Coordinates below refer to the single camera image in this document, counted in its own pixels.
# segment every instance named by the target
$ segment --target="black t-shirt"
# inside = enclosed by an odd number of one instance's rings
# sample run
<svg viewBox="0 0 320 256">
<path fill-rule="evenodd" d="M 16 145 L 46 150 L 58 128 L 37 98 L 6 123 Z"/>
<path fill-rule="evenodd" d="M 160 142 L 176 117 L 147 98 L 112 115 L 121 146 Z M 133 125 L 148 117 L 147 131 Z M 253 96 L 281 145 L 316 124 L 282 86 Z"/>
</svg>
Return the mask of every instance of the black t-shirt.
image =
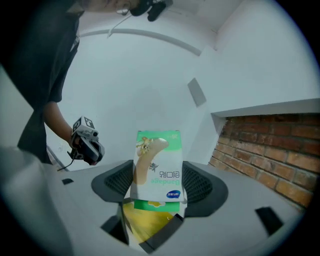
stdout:
<svg viewBox="0 0 320 256">
<path fill-rule="evenodd" d="M 43 109 L 46 103 L 60 102 L 68 68 L 77 52 L 80 15 L 69 14 L 69 5 L 47 3 L 30 18 L 4 64 L 14 85 L 33 108 L 18 147 L 51 164 L 47 154 Z"/>
</svg>

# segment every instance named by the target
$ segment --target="white ceiling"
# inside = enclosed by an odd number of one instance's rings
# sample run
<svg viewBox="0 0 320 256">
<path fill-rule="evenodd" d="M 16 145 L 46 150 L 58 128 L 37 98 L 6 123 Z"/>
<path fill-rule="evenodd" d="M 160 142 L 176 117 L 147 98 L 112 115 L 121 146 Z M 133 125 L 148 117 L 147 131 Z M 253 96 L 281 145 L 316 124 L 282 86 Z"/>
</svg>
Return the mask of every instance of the white ceiling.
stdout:
<svg viewBox="0 0 320 256">
<path fill-rule="evenodd" d="M 173 0 L 173 6 L 199 17 L 218 32 L 244 0 Z"/>
</svg>

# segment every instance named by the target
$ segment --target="blue logo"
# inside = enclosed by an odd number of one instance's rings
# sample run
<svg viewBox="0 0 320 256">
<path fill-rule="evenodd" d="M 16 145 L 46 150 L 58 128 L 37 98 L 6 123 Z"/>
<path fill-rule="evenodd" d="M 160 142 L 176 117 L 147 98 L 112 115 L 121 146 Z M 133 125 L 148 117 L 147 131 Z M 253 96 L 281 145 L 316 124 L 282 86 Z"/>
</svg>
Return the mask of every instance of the blue logo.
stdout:
<svg viewBox="0 0 320 256">
<path fill-rule="evenodd" d="M 166 194 L 167 198 L 179 198 L 181 192 L 179 190 L 172 190 L 168 194 Z"/>
</svg>

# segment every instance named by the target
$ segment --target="bandage box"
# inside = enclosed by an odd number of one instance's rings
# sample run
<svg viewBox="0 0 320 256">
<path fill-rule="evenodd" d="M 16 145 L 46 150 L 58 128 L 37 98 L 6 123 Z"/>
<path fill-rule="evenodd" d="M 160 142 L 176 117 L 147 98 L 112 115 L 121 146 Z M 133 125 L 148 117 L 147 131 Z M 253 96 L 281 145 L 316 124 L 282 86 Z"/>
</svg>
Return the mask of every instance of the bandage box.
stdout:
<svg viewBox="0 0 320 256">
<path fill-rule="evenodd" d="M 133 158 L 132 199 L 182 202 L 182 144 L 180 132 L 139 131 Z"/>
</svg>

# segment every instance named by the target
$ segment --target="black cable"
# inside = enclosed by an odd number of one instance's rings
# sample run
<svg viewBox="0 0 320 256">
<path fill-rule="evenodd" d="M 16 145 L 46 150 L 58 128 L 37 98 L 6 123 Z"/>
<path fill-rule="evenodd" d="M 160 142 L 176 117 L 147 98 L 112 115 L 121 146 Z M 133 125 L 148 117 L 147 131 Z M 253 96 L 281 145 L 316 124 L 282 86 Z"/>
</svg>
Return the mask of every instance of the black cable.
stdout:
<svg viewBox="0 0 320 256">
<path fill-rule="evenodd" d="M 65 167 L 63 167 L 63 168 L 61 168 L 61 169 L 57 170 L 57 172 L 59 172 L 59 171 L 61 171 L 61 170 L 65 169 L 65 168 L 69 167 L 70 165 L 72 165 L 72 164 L 73 164 L 73 162 L 74 162 L 74 160 L 75 160 L 75 156 L 76 156 L 76 154 L 73 154 L 73 158 L 72 158 L 71 163 L 70 163 L 69 165 L 67 165 L 67 166 L 65 166 Z"/>
</svg>

